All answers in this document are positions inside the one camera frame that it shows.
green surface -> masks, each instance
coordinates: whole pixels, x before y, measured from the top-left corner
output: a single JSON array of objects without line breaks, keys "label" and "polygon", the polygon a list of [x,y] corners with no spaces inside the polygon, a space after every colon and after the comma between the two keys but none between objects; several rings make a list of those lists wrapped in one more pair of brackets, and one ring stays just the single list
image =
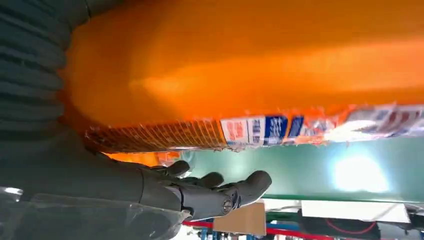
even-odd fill
[{"label": "green surface", "polygon": [[265,170],[274,199],[424,202],[423,155],[424,138],[197,151],[192,175],[233,182]]}]

robotic hand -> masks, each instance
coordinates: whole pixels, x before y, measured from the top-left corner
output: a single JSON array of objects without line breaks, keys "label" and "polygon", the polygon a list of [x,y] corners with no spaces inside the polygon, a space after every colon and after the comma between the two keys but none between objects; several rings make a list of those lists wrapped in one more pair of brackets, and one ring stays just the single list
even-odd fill
[{"label": "robotic hand", "polygon": [[[224,182],[217,172],[211,172],[202,178],[178,178],[190,169],[185,161],[177,161],[170,167],[145,167],[129,163],[139,168],[144,176],[145,186],[152,185],[151,189],[164,190],[173,193],[176,204],[168,202],[166,205],[175,206],[174,210],[190,213],[188,220],[196,221],[229,214],[232,210],[254,203],[271,185],[272,180],[268,173],[255,171],[246,180],[219,186]],[[157,199],[150,200],[151,194],[141,197],[141,203],[149,206],[158,206]]]},{"label": "robotic hand", "polygon": [[[163,239],[159,235],[167,231],[166,216],[141,209],[145,214],[129,217],[133,205],[189,213],[188,220],[195,221],[225,216],[253,203],[270,186],[271,178],[263,171],[219,186],[223,179],[218,173],[178,178],[189,169],[183,161],[152,168],[116,162],[88,151],[73,129],[57,121],[63,114],[56,98],[63,86],[57,70],[66,64],[72,30],[118,2],[0,1],[0,195],[21,193],[10,209],[0,201],[0,211],[6,211],[0,212],[0,238]],[[30,207],[18,208],[11,221],[2,220],[24,203]],[[109,203],[123,206],[123,211]],[[63,215],[69,216],[65,222],[60,221]],[[94,224],[87,216],[105,223]],[[18,217],[21,227],[16,228]],[[118,231],[107,224],[118,220],[127,228]],[[173,221],[168,222],[174,229]]]}]

package label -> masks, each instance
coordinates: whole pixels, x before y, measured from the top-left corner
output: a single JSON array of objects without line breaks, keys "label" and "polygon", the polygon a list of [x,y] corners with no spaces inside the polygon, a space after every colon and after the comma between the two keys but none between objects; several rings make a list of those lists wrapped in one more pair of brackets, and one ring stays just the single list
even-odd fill
[{"label": "package label", "polygon": [[130,127],[93,127],[86,142],[105,153],[180,149],[238,150],[274,145],[319,145],[424,136],[424,105],[346,106],[333,115],[312,108],[299,114],[247,116],[154,123]]},{"label": "package label", "polygon": [[258,116],[221,120],[222,132],[228,145],[279,145],[288,120],[285,116]]}]

